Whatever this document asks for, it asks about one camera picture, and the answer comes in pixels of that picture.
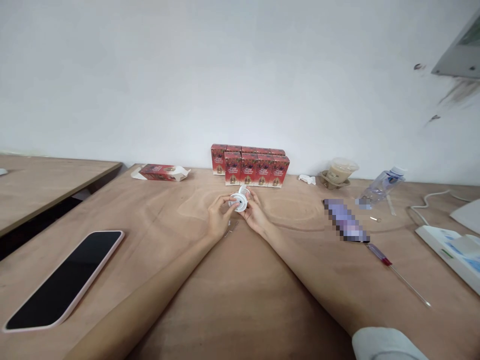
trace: wooden table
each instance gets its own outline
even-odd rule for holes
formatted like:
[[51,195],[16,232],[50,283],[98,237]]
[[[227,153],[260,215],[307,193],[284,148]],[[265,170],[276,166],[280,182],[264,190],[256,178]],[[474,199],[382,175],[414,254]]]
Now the wooden table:
[[[406,208],[428,193],[453,189],[476,199],[480,187],[404,183],[392,193],[397,216],[380,204],[365,220],[372,241],[432,304],[427,308],[361,244],[326,230],[323,198],[353,198],[368,185],[353,180],[336,192],[288,176],[282,189],[258,188],[264,209],[319,262],[334,269],[376,319],[404,332],[431,359],[480,354],[480,297],[414,230]],[[64,257],[95,230],[126,237],[72,315],[42,331],[0,334],[7,359],[61,359],[103,316],[206,230],[207,206],[237,187],[211,170],[182,182],[116,178],[0,262],[0,322],[12,315]],[[448,214],[464,205],[431,198],[422,213],[433,226],[471,233]],[[276,253],[246,223],[221,240],[180,289],[131,359],[354,359],[351,339],[312,298]]]
[[1,155],[0,236],[79,192],[121,162]]

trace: white wall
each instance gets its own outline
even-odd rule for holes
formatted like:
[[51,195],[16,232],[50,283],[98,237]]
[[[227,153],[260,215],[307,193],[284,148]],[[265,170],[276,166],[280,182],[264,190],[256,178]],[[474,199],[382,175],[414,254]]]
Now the white wall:
[[207,168],[230,143],[285,149],[292,174],[343,156],[480,185],[479,94],[438,105],[455,79],[430,74],[479,7],[2,0],[0,150]]

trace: pink phone case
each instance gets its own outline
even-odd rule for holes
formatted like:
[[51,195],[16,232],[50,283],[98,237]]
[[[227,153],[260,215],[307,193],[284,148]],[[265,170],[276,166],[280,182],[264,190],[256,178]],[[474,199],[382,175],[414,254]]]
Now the pink phone case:
[[[47,279],[52,276],[52,274],[57,271],[57,269],[65,262],[65,260],[67,260],[67,258],[80,246],[81,243],[84,242],[84,240],[86,238],[88,238],[91,234],[93,233],[109,233],[109,232],[119,232],[120,233],[120,236],[118,237],[118,239],[115,241],[115,243],[113,244],[113,246],[111,247],[111,249],[106,253],[105,257],[103,258],[103,260],[100,262],[100,264],[98,264],[97,268],[95,269],[95,271],[93,272],[93,274],[90,276],[90,278],[87,280],[87,282],[85,283],[85,285],[83,285],[83,287],[81,288],[81,290],[78,292],[78,294],[75,296],[75,298],[73,299],[73,301],[70,303],[70,305],[66,308],[65,312],[62,314],[62,316],[60,316],[60,318],[55,321],[54,323],[50,324],[50,325],[47,325],[47,326],[37,326],[37,327],[25,327],[25,328],[19,328],[19,329],[7,329],[7,324],[8,322],[10,321],[11,318],[14,317],[14,315],[22,308],[22,306],[25,305],[25,303],[33,296],[33,294],[35,294],[35,292],[37,292],[38,289],[40,289],[42,287],[42,285],[47,281]],[[105,266],[105,264],[107,263],[107,261],[110,259],[110,257],[112,256],[112,254],[114,253],[115,249],[119,246],[120,242],[122,241],[122,239],[124,238],[125,236],[125,233],[121,230],[104,230],[104,231],[93,231],[91,233],[89,233],[87,236],[85,236],[83,238],[83,240],[78,243],[78,245],[65,257],[65,259],[60,263],[58,264],[58,266],[46,277],[46,279],[44,281],[42,281],[42,283],[40,284],[39,287],[37,287],[32,293],[31,295],[18,307],[18,309],[13,313],[12,316],[10,316],[10,318],[6,321],[5,325],[3,325],[3,328],[2,328],[2,331],[4,333],[20,333],[20,332],[26,332],[26,331],[33,331],[33,330],[43,330],[43,329],[51,329],[51,328],[54,328],[58,325],[60,325],[61,323],[63,323],[68,317],[69,315],[72,313],[72,311],[75,309],[75,306],[77,306],[77,304],[79,303],[79,301],[82,299],[82,297],[84,296],[84,294],[87,292],[87,290],[89,289],[90,285],[94,282],[95,278],[97,277],[97,275],[100,273],[100,271],[102,270],[102,268]]]

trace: smartphone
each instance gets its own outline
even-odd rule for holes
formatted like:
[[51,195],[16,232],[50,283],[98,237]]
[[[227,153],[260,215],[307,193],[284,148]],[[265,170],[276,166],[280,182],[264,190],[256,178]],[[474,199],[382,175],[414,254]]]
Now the smartphone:
[[369,243],[370,235],[363,229],[355,215],[347,208],[342,199],[323,200],[325,210],[333,225],[344,241]]
[[6,322],[3,332],[50,329],[65,321],[124,236],[120,230],[87,235]]

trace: forearm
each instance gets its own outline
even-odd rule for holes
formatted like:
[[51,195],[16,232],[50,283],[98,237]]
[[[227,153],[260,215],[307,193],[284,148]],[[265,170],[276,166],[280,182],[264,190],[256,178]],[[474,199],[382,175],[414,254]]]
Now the forearm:
[[204,237],[110,311],[65,359],[124,359],[217,239]]
[[352,336],[357,330],[379,326],[353,296],[336,281],[336,274],[314,256],[288,239],[275,225],[269,225],[261,236],[282,258],[322,307]]

